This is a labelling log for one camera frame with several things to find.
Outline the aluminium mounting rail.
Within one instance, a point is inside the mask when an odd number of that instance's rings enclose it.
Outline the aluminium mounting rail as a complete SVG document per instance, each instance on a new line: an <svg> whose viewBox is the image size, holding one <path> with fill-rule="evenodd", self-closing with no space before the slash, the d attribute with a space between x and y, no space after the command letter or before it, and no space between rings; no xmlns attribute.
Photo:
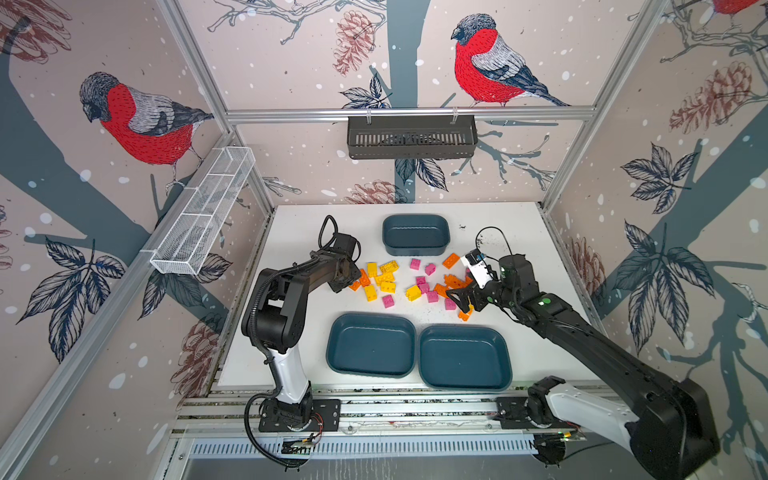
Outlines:
<svg viewBox="0 0 768 480"><path fill-rule="evenodd" d="M175 435L241 435L246 400L245 392L216 392L205 398L182 402ZM506 413L498 406L499 397L524 398L525 392L513 389L499 393L471 393L434 390L320 390L318 400L340 401L338 432L362 434L494 433Z"/></svg>

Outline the yellow long lego brick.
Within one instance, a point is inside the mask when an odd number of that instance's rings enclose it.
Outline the yellow long lego brick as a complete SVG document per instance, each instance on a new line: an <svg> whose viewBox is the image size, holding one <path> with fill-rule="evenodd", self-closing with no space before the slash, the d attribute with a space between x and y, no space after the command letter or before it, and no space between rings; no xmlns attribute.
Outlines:
<svg viewBox="0 0 768 480"><path fill-rule="evenodd" d="M380 265L380 270L382 274L394 273L398 269L399 269L399 265L395 260L391 260L389 262L386 262Z"/></svg>

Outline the near right teal bin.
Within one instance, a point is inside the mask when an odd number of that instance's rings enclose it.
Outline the near right teal bin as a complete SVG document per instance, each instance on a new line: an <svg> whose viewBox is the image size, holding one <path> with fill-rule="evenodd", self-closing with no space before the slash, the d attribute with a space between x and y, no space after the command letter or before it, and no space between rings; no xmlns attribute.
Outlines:
<svg viewBox="0 0 768 480"><path fill-rule="evenodd" d="M509 350L496 330L438 324L419 335L419 374L434 389L503 391L513 378Z"/></svg>

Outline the yellow square lego brick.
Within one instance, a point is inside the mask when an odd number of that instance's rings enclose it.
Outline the yellow square lego brick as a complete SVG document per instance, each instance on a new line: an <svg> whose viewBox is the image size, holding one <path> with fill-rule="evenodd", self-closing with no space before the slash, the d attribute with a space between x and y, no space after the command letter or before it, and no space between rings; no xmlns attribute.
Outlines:
<svg viewBox="0 0 768 480"><path fill-rule="evenodd" d="M419 285L413 285L406 290L406 298L413 302L422 296L422 290Z"/></svg>

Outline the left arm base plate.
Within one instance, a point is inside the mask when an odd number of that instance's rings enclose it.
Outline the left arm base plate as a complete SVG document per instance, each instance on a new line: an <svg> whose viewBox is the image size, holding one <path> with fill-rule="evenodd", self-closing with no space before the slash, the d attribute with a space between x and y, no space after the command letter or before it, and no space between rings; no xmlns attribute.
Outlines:
<svg viewBox="0 0 768 480"><path fill-rule="evenodd" d="M336 432L341 402L338 399L310 399L298 404L266 400L260 409L261 433Z"/></svg>

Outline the orange long lego brick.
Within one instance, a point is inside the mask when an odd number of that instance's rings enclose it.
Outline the orange long lego brick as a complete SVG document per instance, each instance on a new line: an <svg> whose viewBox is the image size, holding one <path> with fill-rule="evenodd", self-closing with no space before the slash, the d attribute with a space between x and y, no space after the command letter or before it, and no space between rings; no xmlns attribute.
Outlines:
<svg viewBox="0 0 768 480"><path fill-rule="evenodd" d="M371 285L371 281L370 281L370 278L369 278L367 272L364 269L361 269L360 272L361 272L360 284L363 287L370 286Z"/></svg>
<svg viewBox="0 0 768 480"><path fill-rule="evenodd" d="M449 290L465 288L468 283L459 277L449 274L444 276L445 285Z"/></svg>

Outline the teal bin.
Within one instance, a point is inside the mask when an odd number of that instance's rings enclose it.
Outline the teal bin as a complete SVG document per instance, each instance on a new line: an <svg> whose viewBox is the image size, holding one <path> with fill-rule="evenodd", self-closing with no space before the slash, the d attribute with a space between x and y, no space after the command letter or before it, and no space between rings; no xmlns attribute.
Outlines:
<svg viewBox="0 0 768 480"><path fill-rule="evenodd" d="M447 220L435 214L396 214L382 223L382 242L392 256L438 256L451 240Z"/></svg>
<svg viewBox="0 0 768 480"><path fill-rule="evenodd" d="M438 324L419 335L419 374L434 389L503 391L513 378L509 350L496 330Z"/></svg>
<svg viewBox="0 0 768 480"><path fill-rule="evenodd" d="M326 362L341 374L403 378L416 363L416 328L401 316L345 313L331 327Z"/></svg>

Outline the white mesh wall shelf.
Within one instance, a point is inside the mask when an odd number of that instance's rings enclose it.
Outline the white mesh wall shelf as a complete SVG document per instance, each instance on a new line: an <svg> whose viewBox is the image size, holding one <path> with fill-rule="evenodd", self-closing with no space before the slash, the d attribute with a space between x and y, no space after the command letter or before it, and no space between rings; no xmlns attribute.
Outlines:
<svg viewBox="0 0 768 480"><path fill-rule="evenodd" d="M159 273L200 273L254 162L248 147L227 146L218 151L150 260Z"/></svg>

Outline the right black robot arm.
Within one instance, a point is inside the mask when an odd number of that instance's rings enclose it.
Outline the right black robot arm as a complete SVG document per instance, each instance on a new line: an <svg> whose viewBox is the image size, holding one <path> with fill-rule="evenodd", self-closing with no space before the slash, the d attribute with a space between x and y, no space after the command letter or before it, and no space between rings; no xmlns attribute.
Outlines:
<svg viewBox="0 0 768 480"><path fill-rule="evenodd" d="M469 283L449 289L463 313L493 305L513 321L561 347L620 398L611 402L548 376L528 389L527 415L536 426L572 423L629 451L655 479L685 479L721 451L706 391L676 381L621 349L565 300L540 290L522 254L498 259L497 271L474 249L461 259Z"/></svg>

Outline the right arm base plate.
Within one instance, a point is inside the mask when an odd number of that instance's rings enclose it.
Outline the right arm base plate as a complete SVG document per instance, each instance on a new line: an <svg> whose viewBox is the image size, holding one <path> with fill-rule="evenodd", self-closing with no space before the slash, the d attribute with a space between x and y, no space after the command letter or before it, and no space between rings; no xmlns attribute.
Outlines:
<svg viewBox="0 0 768 480"><path fill-rule="evenodd" d="M528 398L522 396L502 396L495 399L497 414L494 417L504 430L554 429L558 431L577 430L568 422L556 419L535 420L531 417Z"/></svg>

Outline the near left teal bin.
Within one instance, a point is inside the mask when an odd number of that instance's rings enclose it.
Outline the near left teal bin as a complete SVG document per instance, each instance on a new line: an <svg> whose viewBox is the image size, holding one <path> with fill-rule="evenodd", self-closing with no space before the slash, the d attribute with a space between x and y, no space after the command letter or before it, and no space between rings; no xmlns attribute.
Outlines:
<svg viewBox="0 0 768 480"><path fill-rule="evenodd" d="M416 363L416 328L401 316L345 313L331 327L326 362L341 374L403 378Z"/></svg>

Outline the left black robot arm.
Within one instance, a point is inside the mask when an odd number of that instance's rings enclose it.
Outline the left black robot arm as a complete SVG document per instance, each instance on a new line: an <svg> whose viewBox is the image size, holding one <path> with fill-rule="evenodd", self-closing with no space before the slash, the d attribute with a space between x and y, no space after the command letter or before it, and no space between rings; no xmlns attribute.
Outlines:
<svg viewBox="0 0 768 480"><path fill-rule="evenodd" d="M311 382L304 373L297 344L303 334L308 297L327 285L335 293L361 278L356 265L360 242L334 232L331 239L309 254L309 259L275 270L266 268L256 277L241 332L265 356L273 377L274 391L268 395L268 423L300 429L311 422Z"/></svg>

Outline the far teal bin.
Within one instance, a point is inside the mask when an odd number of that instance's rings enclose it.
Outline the far teal bin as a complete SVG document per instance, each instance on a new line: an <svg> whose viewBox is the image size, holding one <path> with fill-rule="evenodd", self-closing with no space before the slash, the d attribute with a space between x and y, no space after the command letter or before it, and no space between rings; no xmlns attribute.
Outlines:
<svg viewBox="0 0 768 480"><path fill-rule="evenodd" d="M438 256L451 240L447 220L435 214L396 214L382 223L382 242L392 256Z"/></svg>

